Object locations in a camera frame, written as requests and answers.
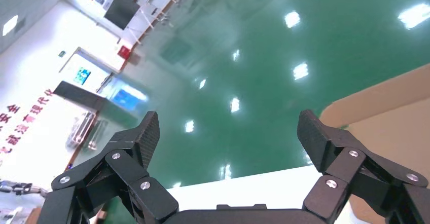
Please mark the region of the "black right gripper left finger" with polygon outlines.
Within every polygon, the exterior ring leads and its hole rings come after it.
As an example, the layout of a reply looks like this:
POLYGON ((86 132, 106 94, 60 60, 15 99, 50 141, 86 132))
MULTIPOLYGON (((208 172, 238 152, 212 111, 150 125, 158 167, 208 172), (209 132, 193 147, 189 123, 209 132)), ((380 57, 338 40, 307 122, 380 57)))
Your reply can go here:
POLYGON ((115 197, 137 223, 166 222, 178 202, 147 171, 159 138, 155 111, 135 128, 115 133, 100 153, 52 181, 38 223, 88 223, 115 197))

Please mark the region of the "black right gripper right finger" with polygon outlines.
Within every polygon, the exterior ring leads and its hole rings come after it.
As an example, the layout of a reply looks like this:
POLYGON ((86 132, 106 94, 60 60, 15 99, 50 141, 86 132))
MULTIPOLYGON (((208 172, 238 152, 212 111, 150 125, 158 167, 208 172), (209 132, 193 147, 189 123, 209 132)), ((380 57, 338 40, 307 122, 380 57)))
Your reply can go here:
POLYGON ((321 177, 303 209, 334 223, 349 198, 363 199, 386 223, 429 223, 428 180, 366 148, 349 131, 299 114, 297 137, 321 177))

